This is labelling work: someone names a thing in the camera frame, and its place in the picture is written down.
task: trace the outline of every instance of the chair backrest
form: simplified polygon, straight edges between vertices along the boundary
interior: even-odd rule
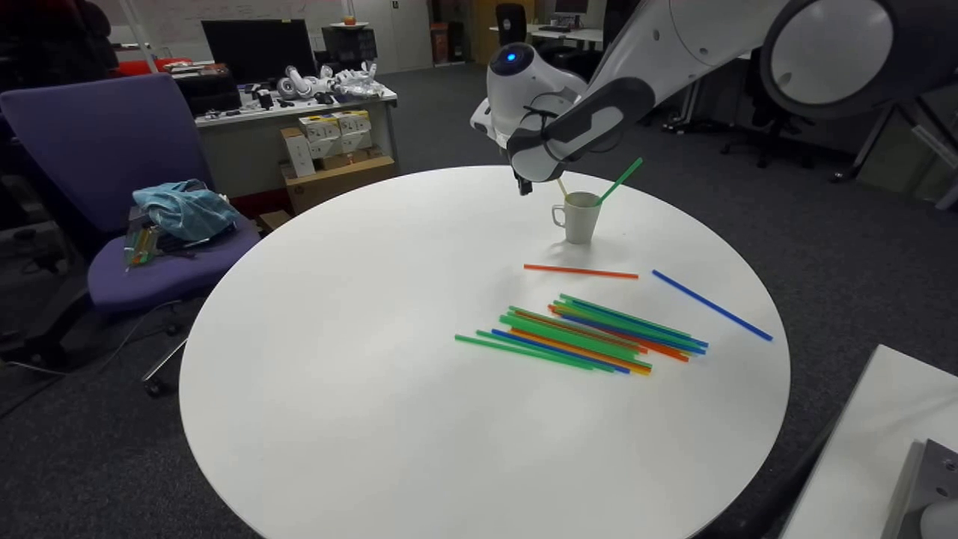
[[[18,143],[99,232],[126,229],[139,185],[210,180],[198,129],[166,75],[12,90],[0,108]]]
[[[499,45],[527,39],[527,9],[520,2],[496,2]]]

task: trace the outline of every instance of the white mug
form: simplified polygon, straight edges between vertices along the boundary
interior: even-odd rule
[[[602,201],[592,191],[568,191],[565,204],[550,206],[550,222],[565,226],[565,243],[589,244]]]

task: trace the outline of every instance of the gray floor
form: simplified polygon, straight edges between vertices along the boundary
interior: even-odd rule
[[[503,162],[466,129],[482,98],[478,69],[386,84],[400,96],[404,171]],[[824,182],[825,167],[756,171],[750,156],[719,156],[720,143],[723,134],[669,138],[641,125],[575,171],[617,176],[647,156],[636,185],[731,240],[779,301],[792,352],[791,411],[765,466],[714,523],[734,532],[836,423],[874,345],[958,370],[958,219]],[[159,315],[147,316],[110,352],[129,324],[93,324],[104,358],[0,420],[0,535],[255,535],[195,466],[177,402],[150,402],[137,385],[166,346],[159,327]]]

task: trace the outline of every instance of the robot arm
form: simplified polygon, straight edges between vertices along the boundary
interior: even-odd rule
[[[954,78],[951,0],[641,0],[589,84],[506,45],[472,125],[496,141],[523,191],[617,129],[764,48],[768,96],[795,114],[848,114]]]

